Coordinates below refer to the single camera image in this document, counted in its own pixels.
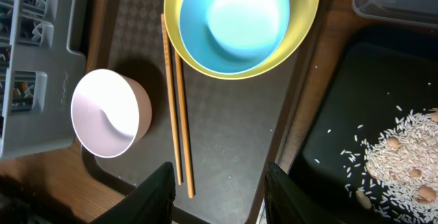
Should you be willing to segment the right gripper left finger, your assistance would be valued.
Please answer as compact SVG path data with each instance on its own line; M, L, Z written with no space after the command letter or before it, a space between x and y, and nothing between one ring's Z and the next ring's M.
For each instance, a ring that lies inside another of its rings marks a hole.
M166 224L172 222L176 196L171 162L163 163L120 203L92 221L93 224Z

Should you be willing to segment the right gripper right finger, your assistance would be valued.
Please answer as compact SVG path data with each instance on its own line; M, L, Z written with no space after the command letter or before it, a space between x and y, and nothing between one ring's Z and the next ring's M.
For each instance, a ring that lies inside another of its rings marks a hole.
M331 213L312 201L275 163L264 179L267 224L338 224Z

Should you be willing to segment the pink bowl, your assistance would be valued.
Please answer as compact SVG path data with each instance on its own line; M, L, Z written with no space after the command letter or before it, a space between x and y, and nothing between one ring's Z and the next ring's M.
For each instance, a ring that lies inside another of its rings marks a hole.
M145 89L108 69L91 71L79 81L70 113L81 145L100 158L125 153L147 133L153 115Z

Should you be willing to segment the rice food waste pile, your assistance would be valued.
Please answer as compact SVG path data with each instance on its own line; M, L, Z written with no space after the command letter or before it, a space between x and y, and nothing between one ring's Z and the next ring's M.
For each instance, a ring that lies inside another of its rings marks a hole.
M337 82L303 151L333 198L396 223L437 222L437 89L431 82Z

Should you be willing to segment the light blue bowl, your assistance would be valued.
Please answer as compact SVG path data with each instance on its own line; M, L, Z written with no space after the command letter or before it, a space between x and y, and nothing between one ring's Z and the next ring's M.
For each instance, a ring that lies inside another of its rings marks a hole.
M182 43L214 73L234 75L265 62L285 37L289 0L183 0Z

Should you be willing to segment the yellow plate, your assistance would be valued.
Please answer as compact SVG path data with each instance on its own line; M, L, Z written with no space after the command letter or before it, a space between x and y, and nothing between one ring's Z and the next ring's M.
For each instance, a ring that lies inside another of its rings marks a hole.
M164 0L164 20L166 23L168 37L175 48L176 52L182 59L193 69L198 72L227 80L246 79L261 75L275 68L284 62L295 50L300 46L301 42L309 33L311 26L315 20L318 10L319 0L290 0L291 12L287 32L279 48L270 56L264 63L255 69L251 69L245 73L225 74L215 73L211 70L203 68L196 62L188 51L183 46L183 41L179 30L179 17L183 0Z

